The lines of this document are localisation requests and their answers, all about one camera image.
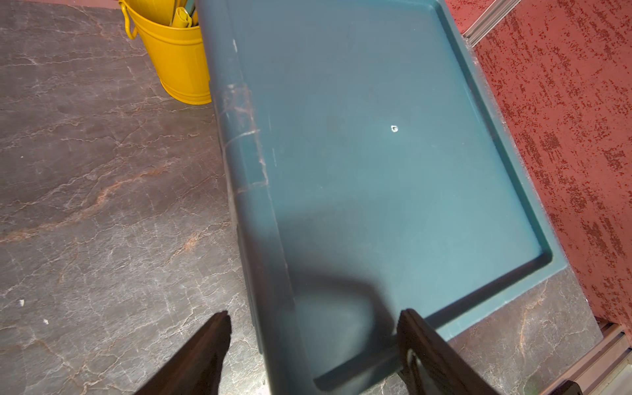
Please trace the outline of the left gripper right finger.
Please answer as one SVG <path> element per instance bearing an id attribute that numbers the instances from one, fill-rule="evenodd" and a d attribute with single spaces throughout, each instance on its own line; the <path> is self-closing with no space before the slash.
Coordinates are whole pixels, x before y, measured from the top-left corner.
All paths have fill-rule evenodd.
<path id="1" fill-rule="evenodd" d="M 408 393 L 497 393 L 414 309 L 401 312 L 397 339 Z"/>

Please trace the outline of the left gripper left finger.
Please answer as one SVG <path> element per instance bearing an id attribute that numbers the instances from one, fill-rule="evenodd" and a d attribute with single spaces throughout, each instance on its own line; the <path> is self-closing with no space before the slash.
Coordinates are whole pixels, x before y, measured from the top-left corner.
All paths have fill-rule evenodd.
<path id="1" fill-rule="evenodd" d="M 231 332 L 228 312 L 214 314 L 136 395 L 217 394 Z"/>

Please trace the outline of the teal three-drawer cabinet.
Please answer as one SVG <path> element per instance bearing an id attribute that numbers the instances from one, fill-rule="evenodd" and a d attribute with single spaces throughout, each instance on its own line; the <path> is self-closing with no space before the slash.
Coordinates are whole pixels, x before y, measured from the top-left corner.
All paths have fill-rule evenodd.
<path id="1" fill-rule="evenodd" d="M 401 368 L 405 309 L 449 340 L 567 267 L 442 1 L 200 1 L 216 109 L 244 84 L 268 184 L 235 195 L 274 394 Z"/>

